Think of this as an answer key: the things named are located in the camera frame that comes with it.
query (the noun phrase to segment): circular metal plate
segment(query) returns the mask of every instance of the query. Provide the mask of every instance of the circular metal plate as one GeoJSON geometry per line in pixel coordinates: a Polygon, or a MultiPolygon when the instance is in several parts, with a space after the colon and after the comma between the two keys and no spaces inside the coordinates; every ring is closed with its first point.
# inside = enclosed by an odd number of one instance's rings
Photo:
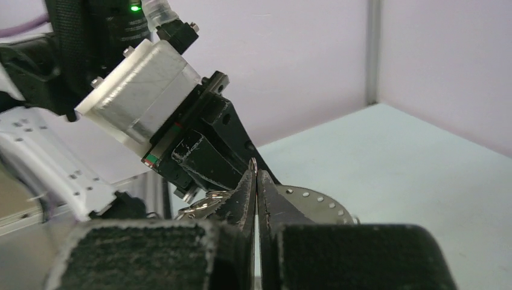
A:
{"type": "Polygon", "coordinates": [[[319,224],[353,225],[347,209],[331,197],[303,187],[276,185],[279,194],[307,218],[319,224]]]}

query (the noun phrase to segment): hole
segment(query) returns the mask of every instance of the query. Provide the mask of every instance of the hole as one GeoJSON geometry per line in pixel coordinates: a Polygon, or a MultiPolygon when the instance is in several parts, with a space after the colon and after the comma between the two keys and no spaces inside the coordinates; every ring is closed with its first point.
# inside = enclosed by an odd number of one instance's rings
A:
{"type": "Polygon", "coordinates": [[[247,150],[251,150],[251,151],[253,151],[254,149],[256,149],[256,148],[254,147],[254,145],[252,144],[252,142],[251,142],[251,141],[247,141],[247,142],[245,142],[245,145],[244,145],[244,146],[245,146],[245,149],[247,149],[247,150]]]}
{"type": "Polygon", "coordinates": [[[222,124],[227,125],[229,124],[229,121],[231,121],[231,115],[226,114],[224,118],[222,118],[222,124]]]}

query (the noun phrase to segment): white table surface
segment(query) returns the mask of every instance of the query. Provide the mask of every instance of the white table surface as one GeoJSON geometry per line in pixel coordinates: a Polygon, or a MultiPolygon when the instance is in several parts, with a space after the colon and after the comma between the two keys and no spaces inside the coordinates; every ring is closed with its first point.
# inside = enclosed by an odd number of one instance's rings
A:
{"type": "Polygon", "coordinates": [[[512,159],[387,105],[260,152],[283,184],[330,195],[363,223],[427,228],[460,289],[512,288],[512,159]]]}

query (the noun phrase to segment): screw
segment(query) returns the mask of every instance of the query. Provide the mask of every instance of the screw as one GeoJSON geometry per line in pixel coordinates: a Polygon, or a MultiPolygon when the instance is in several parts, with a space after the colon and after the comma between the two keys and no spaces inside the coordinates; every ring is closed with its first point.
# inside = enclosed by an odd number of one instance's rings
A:
{"type": "Polygon", "coordinates": [[[199,26],[197,26],[197,24],[195,24],[194,22],[190,24],[190,28],[192,28],[196,33],[199,32],[199,26]]]}
{"type": "Polygon", "coordinates": [[[128,47],[123,51],[123,56],[129,57],[134,51],[135,49],[133,49],[133,47],[128,47]]]}
{"type": "Polygon", "coordinates": [[[97,88],[101,83],[103,83],[103,78],[102,77],[97,77],[96,79],[92,80],[91,86],[93,88],[97,88]]]}

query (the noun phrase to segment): white wall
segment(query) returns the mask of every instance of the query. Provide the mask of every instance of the white wall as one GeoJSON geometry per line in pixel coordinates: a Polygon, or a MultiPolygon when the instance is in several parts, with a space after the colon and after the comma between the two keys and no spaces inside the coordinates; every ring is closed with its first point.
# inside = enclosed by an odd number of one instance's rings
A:
{"type": "Polygon", "coordinates": [[[380,100],[512,156],[512,1],[383,1],[380,100]]]}
{"type": "MultiPolygon", "coordinates": [[[[229,75],[224,96],[235,104],[255,144],[364,107],[366,1],[173,0],[171,5],[184,21],[200,27],[185,58],[201,75],[215,70],[229,75]]],[[[0,27],[43,11],[42,0],[1,1],[0,27]]],[[[5,86],[0,78],[0,88],[5,86]]],[[[116,168],[113,156],[120,156],[116,170],[146,169],[87,121],[45,117],[99,173],[116,168]]]]}

